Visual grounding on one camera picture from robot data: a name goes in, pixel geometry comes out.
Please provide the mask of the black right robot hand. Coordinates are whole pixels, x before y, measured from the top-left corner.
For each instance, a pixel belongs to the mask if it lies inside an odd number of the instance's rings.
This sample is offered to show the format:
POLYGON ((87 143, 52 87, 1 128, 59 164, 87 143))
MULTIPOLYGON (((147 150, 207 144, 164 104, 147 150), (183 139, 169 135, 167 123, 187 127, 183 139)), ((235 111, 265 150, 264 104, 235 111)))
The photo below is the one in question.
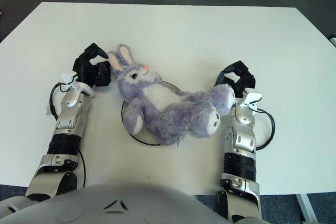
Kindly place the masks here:
POLYGON ((214 86, 219 84, 228 84, 234 90, 235 96, 237 98, 243 98, 243 91, 246 88, 255 88, 256 80, 254 76, 249 72, 248 67, 242 62, 237 61, 224 70, 222 70, 215 81, 214 86), (225 74, 234 73, 239 77, 237 81, 234 81, 225 76, 225 74))

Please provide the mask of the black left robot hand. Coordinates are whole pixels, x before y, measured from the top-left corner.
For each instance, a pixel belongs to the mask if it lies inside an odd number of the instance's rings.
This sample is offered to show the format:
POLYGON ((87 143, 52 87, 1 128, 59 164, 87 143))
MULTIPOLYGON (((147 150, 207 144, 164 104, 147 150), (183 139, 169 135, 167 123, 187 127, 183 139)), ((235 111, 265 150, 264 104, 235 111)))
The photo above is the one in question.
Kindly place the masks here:
POLYGON ((105 87, 111 82, 111 67, 107 60, 108 55, 95 43, 87 47, 75 60, 73 71, 77 74, 77 81, 87 84, 89 87, 105 87), (93 65, 90 60, 100 56, 106 61, 93 65))

